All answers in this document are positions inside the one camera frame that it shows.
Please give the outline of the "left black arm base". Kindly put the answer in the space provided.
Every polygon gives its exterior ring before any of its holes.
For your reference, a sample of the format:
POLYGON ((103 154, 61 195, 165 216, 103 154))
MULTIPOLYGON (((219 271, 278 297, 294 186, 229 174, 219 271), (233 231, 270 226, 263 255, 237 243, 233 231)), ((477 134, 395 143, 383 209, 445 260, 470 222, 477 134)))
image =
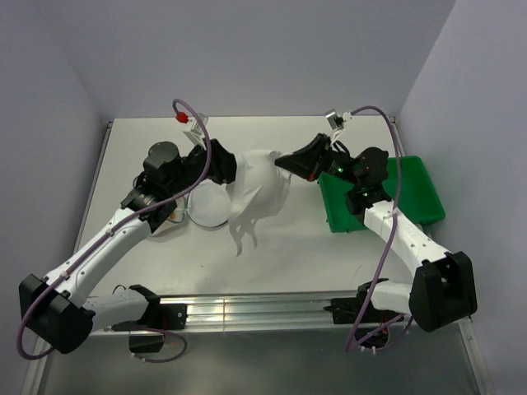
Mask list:
POLYGON ((162 330, 182 330, 187 318, 187 304, 159 304, 154 310, 138 321, 128 321, 115 324, 113 331, 135 331, 145 328, 162 330))

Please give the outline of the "white garments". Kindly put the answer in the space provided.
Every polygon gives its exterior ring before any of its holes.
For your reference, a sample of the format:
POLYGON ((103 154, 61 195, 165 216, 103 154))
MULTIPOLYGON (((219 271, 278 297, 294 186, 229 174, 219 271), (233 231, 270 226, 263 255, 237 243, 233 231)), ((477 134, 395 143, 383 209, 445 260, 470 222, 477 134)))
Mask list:
POLYGON ((258 221, 276 216, 283 208, 291 185, 291 173, 277 167, 280 151, 251 150, 235 154, 235 181, 226 186, 230 198, 227 223, 236 244, 236 254, 243 250, 242 239, 248 235, 258 245, 255 227, 258 221))

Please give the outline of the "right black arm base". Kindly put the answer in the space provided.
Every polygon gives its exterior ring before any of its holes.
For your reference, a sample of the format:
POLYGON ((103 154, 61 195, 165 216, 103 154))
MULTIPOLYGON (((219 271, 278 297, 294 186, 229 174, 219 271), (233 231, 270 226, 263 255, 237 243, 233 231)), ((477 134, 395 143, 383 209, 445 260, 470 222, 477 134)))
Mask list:
MULTIPOLYGON (((359 297, 333 298, 330 304, 324 307, 324 311, 332 315, 334 324, 344 325, 355 323, 361 307, 362 299, 359 297)), ((378 310, 368 304, 361 323, 385 323, 397 315, 391 310, 378 310)))

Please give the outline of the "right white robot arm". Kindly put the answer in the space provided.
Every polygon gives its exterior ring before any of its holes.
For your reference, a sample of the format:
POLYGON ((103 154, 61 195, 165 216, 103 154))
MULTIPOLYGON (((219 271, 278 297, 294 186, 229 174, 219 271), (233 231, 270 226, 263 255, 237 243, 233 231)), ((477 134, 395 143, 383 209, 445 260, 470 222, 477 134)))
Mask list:
POLYGON ((382 183, 388 178, 389 154, 368 147, 358 156, 334 149, 329 136, 318 134, 307 146, 276 159, 277 167, 315 181, 330 174, 352 184, 345 194, 348 212, 385 242, 409 270, 402 284, 378 274, 359 287, 349 313, 354 323, 372 321, 384 313, 409 315, 426 332, 474 314, 478 309, 473 265, 463 252, 452 253, 414 225, 398 208, 382 183))

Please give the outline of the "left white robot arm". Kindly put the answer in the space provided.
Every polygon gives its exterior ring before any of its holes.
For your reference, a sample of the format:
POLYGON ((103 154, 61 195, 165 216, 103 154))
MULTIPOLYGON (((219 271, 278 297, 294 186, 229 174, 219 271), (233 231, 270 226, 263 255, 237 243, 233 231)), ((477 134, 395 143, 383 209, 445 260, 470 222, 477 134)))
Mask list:
POLYGON ((128 251, 168 220, 178 198, 205 179, 233 182, 237 168, 234 154, 216 139, 195 146, 186 156, 174 143, 158 142, 142 166, 133 189, 102 230, 59 267, 42 277, 29 275, 19 285, 20 329, 29 328, 53 350, 74 351, 92 332, 105 327, 157 325, 160 298, 144 286, 105 297, 90 294, 128 251))

